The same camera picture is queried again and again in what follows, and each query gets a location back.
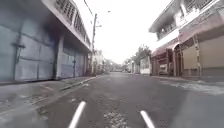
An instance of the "building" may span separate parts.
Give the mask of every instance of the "building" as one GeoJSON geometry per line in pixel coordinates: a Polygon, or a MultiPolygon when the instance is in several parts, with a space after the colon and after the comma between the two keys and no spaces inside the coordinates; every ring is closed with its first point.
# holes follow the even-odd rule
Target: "building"
{"type": "Polygon", "coordinates": [[[83,76],[92,51],[73,0],[1,0],[0,39],[0,82],[83,76]]]}
{"type": "Polygon", "coordinates": [[[103,53],[101,50],[95,50],[95,53],[93,55],[93,63],[94,63],[93,68],[96,69],[96,73],[97,74],[103,73],[103,71],[105,70],[104,69],[105,59],[103,57],[103,53]]]}
{"type": "Polygon", "coordinates": [[[163,44],[152,54],[152,74],[224,76],[224,2],[173,0],[149,29],[163,44]]]}
{"type": "Polygon", "coordinates": [[[151,74],[150,56],[145,56],[140,60],[140,74],[151,74]]]}

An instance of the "roof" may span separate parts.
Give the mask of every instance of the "roof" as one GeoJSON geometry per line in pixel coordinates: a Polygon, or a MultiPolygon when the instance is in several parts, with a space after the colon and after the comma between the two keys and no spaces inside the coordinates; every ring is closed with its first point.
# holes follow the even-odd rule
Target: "roof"
{"type": "Polygon", "coordinates": [[[172,0],[153,22],[149,28],[149,32],[155,33],[157,29],[166,22],[167,18],[172,17],[180,9],[179,5],[180,0],[172,0]]]}

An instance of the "sidewalk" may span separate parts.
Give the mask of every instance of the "sidewalk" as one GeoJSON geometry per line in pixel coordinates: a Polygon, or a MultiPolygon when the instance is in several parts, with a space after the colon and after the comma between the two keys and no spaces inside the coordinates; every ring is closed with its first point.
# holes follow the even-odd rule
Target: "sidewalk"
{"type": "Polygon", "coordinates": [[[24,103],[35,103],[49,96],[85,83],[95,77],[78,77],[60,81],[46,81],[0,86],[0,111],[24,103]]]}

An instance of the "balcony railing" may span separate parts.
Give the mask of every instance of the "balcony railing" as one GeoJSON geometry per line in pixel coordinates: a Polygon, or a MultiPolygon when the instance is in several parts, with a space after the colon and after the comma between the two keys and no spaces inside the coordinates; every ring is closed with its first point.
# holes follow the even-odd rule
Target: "balcony railing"
{"type": "Polygon", "coordinates": [[[72,24],[75,12],[74,5],[69,0],[56,0],[56,8],[65,16],[69,24],[72,24]]]}
{"type": "Polygon", "coordinates": [[[188,3],[186,2],[187,12],[191,12],[193,8],[201,10],[211,1],[212,0],[191,0],[188,3]]]}
{"type": "Polygon", "coordinates": [[[70,25],[72,25],[72,22],[74,22],[73,26],[74,30],[79,35],[81,35],[81,37],[88,45],[90,45],[89,39],[86,39],[87,36],[86,31],[82,23],[82,20],[79,16],[78,10],[75,8],[75,6],[69,0],[56,0],[55,6],[57,10],[65,17],[65,19],[68,21],[70,25]]]}

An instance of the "balcony overhang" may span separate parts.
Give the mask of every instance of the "balcony overhang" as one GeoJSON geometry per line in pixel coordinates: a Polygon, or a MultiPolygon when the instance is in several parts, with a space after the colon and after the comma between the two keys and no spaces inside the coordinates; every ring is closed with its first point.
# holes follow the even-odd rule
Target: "balcony overhang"
{"type": "Polygon", "coordinates": [[[180,9],[180,0],[172,0],[167,7],[162,11],[158,18],[149,28],[149,32],[156,33],[157,30],[166,22],[166,20],[180,9]]]}
{"type": "Polygon", "coordinates": [[[15,0],[15,2],[15,4],[21,6],[24,13],[27,13],[30,17],[48,29],[55,38],[64,35],[67,41],[77,47],[80,51],[88,53],[92,51],[91,44],[88,44],[84,38],[71,27],[63,15],[54,8],[52,0],[29,0],[27,2],[15,0]]]}

